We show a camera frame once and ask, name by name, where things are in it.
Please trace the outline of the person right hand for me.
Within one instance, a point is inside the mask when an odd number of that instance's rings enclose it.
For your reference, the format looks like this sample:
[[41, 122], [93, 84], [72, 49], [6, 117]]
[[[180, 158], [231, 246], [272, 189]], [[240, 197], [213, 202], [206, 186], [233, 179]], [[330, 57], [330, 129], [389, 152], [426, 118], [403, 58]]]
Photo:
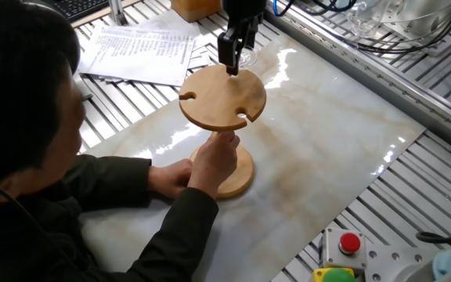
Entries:
[[234, 131], [212, 133], [193, 160], [188, 187], [216, 199], [219, 186], [236, 169], [239, 143], [240, 138]]

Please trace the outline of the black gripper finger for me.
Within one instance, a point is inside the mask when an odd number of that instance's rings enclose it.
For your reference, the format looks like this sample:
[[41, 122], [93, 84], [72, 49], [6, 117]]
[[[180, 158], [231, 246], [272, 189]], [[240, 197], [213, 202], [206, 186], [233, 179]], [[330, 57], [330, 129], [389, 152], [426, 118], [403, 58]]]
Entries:
[[257, 15], [255, 17], [251, 17], [247, 19], [247, 37], [246, 37], [246, 46], [254, 49], [255, 45], [255, 36], [258, 32], [258, 25], [263, 21], [263, 15]]
[[218, 36], [219, 62], [226, 66], [229, 75], [238, 75], [240, 55], [248, 36], [249, 21], [246, 19], [230, 20], [227, 31]]

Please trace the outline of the person left hand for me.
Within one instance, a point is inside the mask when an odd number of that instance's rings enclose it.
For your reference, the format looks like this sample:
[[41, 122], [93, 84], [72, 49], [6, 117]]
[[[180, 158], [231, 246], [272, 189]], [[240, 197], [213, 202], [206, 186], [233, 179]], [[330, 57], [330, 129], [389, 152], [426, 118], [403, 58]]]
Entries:
[[188, 185], [192, 165], [190, 159], [182, 159], [164, 167], [151, 166], [148, 172], [148, 191], [176, 199]]

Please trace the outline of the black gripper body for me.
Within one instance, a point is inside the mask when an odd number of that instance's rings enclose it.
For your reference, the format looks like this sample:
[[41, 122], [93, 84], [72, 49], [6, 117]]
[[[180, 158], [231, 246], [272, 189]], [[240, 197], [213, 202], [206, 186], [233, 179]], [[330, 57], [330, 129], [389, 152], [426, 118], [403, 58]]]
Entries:
[[221, 0], [221, 7], [231, 20], [243, 20], [263, 13], [266, 2], [266, 0]]

